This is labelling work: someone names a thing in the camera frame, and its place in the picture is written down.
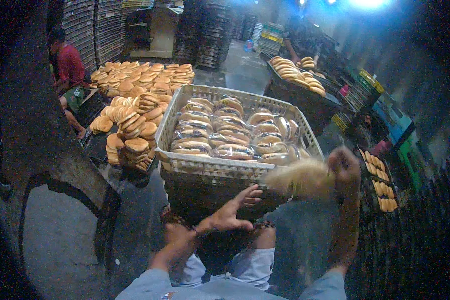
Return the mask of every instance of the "camouflage shirt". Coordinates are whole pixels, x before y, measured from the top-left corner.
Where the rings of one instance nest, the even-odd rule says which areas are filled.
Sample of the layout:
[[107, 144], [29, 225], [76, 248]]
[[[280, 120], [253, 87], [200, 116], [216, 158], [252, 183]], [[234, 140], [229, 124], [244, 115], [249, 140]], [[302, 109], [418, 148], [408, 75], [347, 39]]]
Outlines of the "camouflage shirt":
[[[288, 19], [283, 38], [290, 40], [299, 58], [320, 55], [320, 49], [324, 43], [323, 31], [300, 15], [294, 15]], [[282, 46], [278, 55], [283, 58], [291, 57], [286, 46]]]

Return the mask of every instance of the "floor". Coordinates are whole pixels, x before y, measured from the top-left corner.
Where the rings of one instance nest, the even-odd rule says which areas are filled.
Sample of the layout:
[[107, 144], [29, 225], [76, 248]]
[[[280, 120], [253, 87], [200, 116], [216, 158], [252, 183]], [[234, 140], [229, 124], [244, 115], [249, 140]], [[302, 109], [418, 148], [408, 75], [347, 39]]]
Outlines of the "floor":
[[[220, 70], [195, 70], [195, 84], [227, 87], [262, 94], [269, 80], [265, 63], [233, 41]], [[343, 140], [329, 126], [319, 137], [324, 155]], [[119, 171], [100, 170], [121, 197], [111, 264], [104, 266], [94, 252], [96, 217], [79, 201], [34, 188], [24, 223], [25, 265], [32, 282], [46, 299], [113, 299], [147, 268], [149, 256], [160, 249], [159, 212], [167, 203], [164, 182], [154, 170], [146, 186], [132, 184]], [[322, 275], [336, 207], [319, 201], [289, 202], [265, 215], [277, 225], [275, 267], [270, 279], [277, 294], [297, 298], [304, 286]]]

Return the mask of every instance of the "plastic-wrapped bun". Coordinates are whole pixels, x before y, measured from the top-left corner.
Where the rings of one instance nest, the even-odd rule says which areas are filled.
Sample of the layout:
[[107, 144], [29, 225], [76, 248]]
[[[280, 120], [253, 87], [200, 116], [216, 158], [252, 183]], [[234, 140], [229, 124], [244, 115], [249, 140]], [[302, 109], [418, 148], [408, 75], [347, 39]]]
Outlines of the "plastic-wrapped bun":
[[335, 174], [319, 160], [306, 158], [288, 167], [276, 168], [263, 178], [264, 183], [284, 195], [330, 198], [335, 188]]

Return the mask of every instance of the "shorts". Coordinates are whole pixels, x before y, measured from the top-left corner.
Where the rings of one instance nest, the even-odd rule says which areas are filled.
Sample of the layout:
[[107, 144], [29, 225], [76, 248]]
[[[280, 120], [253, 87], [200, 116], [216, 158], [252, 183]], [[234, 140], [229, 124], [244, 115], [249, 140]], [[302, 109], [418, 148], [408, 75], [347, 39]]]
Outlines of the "shorts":
[[[274, 267], [275, 248], [246, 249], [235, 255], [228, 265], [230, 272], [210, 277], [210, 282], [230, 279], [248, 283], [262, 291], [269, 288], [268, 280]], [[196, 254], [186, 261], [180, 286], [196, 289], [202, 285], [206, 268]]]
[[66, 91], [62, 97], [66, 99], [68, 108], [73, 111], [73, 114], [78, 113], [78, 108], [84, 102], [85, 89], [83, 86], [72, 87]]

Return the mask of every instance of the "basket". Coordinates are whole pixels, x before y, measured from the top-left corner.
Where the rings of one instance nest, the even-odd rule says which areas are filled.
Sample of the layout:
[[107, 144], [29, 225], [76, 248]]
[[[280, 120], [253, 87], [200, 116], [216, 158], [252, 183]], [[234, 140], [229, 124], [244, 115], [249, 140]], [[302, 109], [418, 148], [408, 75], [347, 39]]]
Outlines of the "basket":
[[236, 97], [242, 102], [245, 111], [258, 108], [267, 108], [272, 113], [280, 114], [287, 119], [293, 119], [300, 128], [303, 146], [313, 157], [324, 160], [324, 154], [310, 128], [303, 113], [288, 102], [265, 97], [263, 95], [246, 93], [242, 91], [210, 87], [204, 85], [185, 85], [173, 95], [167, 111], [163, 115], [163, 121], [157, 129], [155, 140], [157, 148], [155, 152], [162, 160], [163, 169], [168, 172], [202, 175], [212, 184], [225, 182], [229, 179], [244, 179], [258, 182], [264, 172], [275, 168], [275, 165], [247, 162], [216, 157], [200, 157], [190, 154], [168, 152], [173, 132], [177, 123], [177, 112], [192, 97], [206, 98], [211, 102], [223, 97]]

